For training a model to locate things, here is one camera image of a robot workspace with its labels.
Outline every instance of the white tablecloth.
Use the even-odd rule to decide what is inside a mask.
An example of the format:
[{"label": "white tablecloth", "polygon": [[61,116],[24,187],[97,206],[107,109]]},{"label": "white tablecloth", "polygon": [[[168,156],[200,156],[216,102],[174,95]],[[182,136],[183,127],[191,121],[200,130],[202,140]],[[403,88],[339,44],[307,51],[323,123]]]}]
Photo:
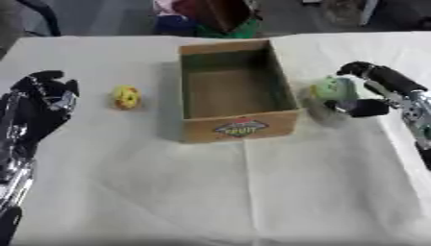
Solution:
[{"label": "white tablecloth", "polygon": [[[304,111],[293,135],[179,143],[177,48],[203,41],[209,40],[60,37],[15,45],[0,62],[2,91],[45,69],[63,70],[82,91],[72,120],[38,150],[38,179],[15,242],[431,241],[431,179],[397,112],[328,128]],[[391,66],[431,87],[431,34],[272,41],[295,91],[357,60]],[[142,91],[142,110],[109,107],[108,93],[121,84]]]}]

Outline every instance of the green ball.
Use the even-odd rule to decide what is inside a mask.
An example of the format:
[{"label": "green ball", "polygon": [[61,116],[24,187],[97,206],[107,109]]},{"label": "green ball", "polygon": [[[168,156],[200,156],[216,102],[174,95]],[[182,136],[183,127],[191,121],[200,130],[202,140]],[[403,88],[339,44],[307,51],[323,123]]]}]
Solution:
[{"label": "green ball", "polygon": [[354,82],[347,78],[328,76],[315,84],[313,88],[316,98],[324,101],[358,98]]}]

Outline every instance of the yellow ball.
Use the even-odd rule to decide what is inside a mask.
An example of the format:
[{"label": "yellow ball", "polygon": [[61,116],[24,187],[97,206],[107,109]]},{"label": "yellow ball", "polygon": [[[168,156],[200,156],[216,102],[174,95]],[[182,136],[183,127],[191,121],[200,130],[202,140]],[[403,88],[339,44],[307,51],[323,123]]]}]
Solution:
[{"label": "yellow ball", "polygon": [[113,92],[114,104],[121,110],[131,110],[140,104],[140,93],[133,86],[117,86]]}]

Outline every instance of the brown box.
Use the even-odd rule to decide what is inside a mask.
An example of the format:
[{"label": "brown box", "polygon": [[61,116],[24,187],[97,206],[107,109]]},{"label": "brown box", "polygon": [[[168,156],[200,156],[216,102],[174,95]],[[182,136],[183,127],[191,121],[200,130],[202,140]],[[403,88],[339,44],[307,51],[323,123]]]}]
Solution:
[{"label": "brown box", "polygon": [[232,32],[251,16],[243,0],[196,0],[196,20],[222,33]]},{"label": "brown box", "polygon": [[185,142],[287,135],[298,106],[268,40],[180,48]]}]

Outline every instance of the box label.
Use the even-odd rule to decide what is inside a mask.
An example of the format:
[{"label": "box label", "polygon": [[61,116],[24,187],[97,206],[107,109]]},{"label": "box label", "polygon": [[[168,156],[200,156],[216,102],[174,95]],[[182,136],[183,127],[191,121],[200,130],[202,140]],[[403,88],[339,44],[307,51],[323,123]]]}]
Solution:
[{"label": "box label", "polygon": [[267,124],[257,120],[240,118],[232,123],[216,128],[215,132],[233,137],[245,137],[267,127]]}]

